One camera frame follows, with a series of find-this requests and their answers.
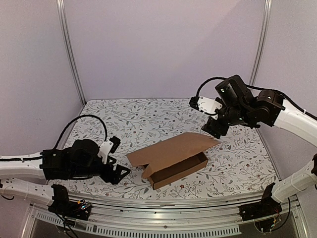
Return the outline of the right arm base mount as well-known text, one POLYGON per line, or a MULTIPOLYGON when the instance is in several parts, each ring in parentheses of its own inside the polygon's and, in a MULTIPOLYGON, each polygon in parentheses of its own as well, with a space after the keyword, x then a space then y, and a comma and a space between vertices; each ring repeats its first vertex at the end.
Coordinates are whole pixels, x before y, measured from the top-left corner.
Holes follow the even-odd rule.
POLYGON ((262 233, 271 232, 273 230, 280 212, 282 211, 280 203, 276 202, 271 197, 274 185, 275 183, 271 183, 265 188, 259 202, 245 204, 239 207, 239 215, 243 221, 259 219, 270 215, 277 215, 277 218, 270 218, 268 220, 255 222, 257 230, 262 233))

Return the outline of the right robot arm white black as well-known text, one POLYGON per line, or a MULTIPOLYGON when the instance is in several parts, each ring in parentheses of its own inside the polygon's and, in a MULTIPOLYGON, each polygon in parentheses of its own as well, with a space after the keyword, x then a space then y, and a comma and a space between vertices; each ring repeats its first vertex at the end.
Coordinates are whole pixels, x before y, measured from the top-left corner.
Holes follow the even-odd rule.
MULTIPOLYGON (((286 94, 275 89, 261 89, 247 85, 239 75, 229 78, 213 77, 203 82, 196 92, 196 108, 209 116, 202 130, 220 139, 230 126, 243 125, 259 128, 259 122, 286 130, 317 147, 317 118, 300 109, 286 94), (222 80, 215 89, 220 98, 200 96, 203 86, 213 80, 222 80), (253 96, 250 89, 259 90, 253 96)), ((267 197, 256 206, 260 216, 267 216, 275 203, 317 184, 317 154, 303 168, 265 189, 267 197)))

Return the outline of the brown cardboard box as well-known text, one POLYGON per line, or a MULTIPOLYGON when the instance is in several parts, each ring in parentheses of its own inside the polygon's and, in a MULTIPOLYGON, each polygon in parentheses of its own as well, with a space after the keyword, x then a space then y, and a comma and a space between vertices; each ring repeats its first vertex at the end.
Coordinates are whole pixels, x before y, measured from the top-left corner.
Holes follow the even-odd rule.
POLYGON ((210 136, 186 132, 127 154, 130 164, 142 167, 142 179, 157 190, 206 167, 205 151, 218 141, 210 136))

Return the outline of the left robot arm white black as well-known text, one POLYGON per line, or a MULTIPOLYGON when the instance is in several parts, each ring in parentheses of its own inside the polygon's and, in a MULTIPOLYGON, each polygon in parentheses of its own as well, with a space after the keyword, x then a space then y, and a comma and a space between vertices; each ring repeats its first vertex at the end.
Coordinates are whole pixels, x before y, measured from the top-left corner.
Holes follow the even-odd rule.
POLYGON ((30 155, 2 156, 0 158, 1 195, 21 196, 25 199, 51 205, 63 215, 70 215, 73 203, 60 194, 67 195, 63 186, 52 188, 29 182, 28 179, 86 180, 100 177, 113 185, 122 181, 131 171, 117 164, 110 156, 120 140, 116 137, 98 145, 90 139, 76 140, 71 147, 43 150, 30 155))

